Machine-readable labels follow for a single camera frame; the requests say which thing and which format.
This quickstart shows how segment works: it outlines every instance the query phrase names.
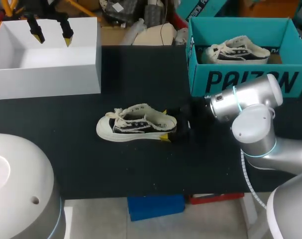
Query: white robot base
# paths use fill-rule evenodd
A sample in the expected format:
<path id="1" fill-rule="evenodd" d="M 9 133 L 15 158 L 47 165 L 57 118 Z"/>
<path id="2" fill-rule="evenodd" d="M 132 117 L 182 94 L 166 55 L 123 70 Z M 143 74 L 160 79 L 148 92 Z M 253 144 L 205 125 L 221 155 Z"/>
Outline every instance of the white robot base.
<path id="1" fill-rule="evenodd" d="M 24 138 L 0 134 L 0 239 L 63 239 L 65 230 L 47 156 Z"/>

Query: teal cardboard box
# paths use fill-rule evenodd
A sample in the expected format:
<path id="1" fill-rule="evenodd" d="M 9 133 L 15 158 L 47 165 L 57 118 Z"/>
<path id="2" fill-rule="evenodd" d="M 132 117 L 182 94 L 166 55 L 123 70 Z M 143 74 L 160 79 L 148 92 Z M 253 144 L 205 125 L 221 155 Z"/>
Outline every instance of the teal cardboard box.
<path id="1" fill-rule="evenodd" d="M 199 53 L 205 54 L 206 47 L 241 35 L 281 61 L 265 65 L 199 63 Z M 302 91 L 302 40 L 288 18 L 193 17 L 186 57 L 192 96 L 218 93 L 268 73 L 277 78 L 284 97 L 298 97 Z"/>
<path id="2" fill-rule="evenodd" d="M 227 0 L 183 0 L 177 7 L 177 14 L 189 21 L 195 16 L 215 16 Z"/>

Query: white rubber sole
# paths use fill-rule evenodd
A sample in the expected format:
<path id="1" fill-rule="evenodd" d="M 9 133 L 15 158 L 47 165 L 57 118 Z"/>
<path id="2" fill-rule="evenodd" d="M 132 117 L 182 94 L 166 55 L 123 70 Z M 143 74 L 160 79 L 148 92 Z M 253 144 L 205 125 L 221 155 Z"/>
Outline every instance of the white rubber sole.
<path id="1" fill-rule="evenodd" d="M 157 139 L 160 140 L 160 136 L 167 134 L 165 133 L 131 133 L 131 134 L 121 134 L 113 133 L 110 125 L 109 118 L 102 117 L 97 124 L 97 134 L 100 138 L 103 138 L 112 142 L 127 142 L 136 139 Z"/>

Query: black wire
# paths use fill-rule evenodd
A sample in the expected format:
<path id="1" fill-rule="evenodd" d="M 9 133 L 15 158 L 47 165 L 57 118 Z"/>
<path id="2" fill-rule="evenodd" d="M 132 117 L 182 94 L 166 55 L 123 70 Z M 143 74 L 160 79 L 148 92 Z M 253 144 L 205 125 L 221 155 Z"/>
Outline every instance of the black wire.
<path id="1" fill-rule="evenodd" d="M 165 1 L 165 4 L 166 4 L 166 6 L 165 6 L 166 9 L 165 9 L 164 24 L 165 24 L 165 22 L 166 22 L 166 17 L 167 17 L 167 8 L 168 8 L 168 1 L 167 1 L 167 0 Z M 163 28 L 164 24 L 162 24 L 161 31 L 160 31 L 163 46 L 164 46 L 164 42 L 163 42 L 163 37 L 162 37 L 162 28 Z"/>
<path id="2" fill-rule="evenodd" d="M 161 39 L 162 39 L 162 44 L 163 44 L 163 46 L 164 46 L 163 37 L 162 37 L 162 28 L 163 28 L 163 26 L 164 26 L 164 24 L 163 24 L 162 27 L 161 27 Z"/>

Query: white cable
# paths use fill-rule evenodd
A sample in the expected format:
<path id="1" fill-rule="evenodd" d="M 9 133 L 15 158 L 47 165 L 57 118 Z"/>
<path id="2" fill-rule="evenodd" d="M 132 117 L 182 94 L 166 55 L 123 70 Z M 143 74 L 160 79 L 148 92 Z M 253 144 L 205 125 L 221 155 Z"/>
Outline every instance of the white cable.
<path id="1" fill-rule="evenodd" d="M 245 154 L 244 151 L 242 151 L 242 149 L 240 150 L 240 157 L 241 157 L 241 166 L 242 166 L 242 171 L 244 173 L 244 177 L 246 180 L 246 183 L 248 185 L 248 188 L 251 192 L 251 194 L 254 196 L 254 198 L 257 200 L 257 202 L 264 208 L 266 209 L 267 206 L 261 201 L 261 199 L 258 197 L 258 195 L 256 194 L 255 190 L 253 189 L 253 187 L 251 186 L 250 180 L 248 178 L 248 174 L 246 171 L 246 164 L 245 164 Z"/>

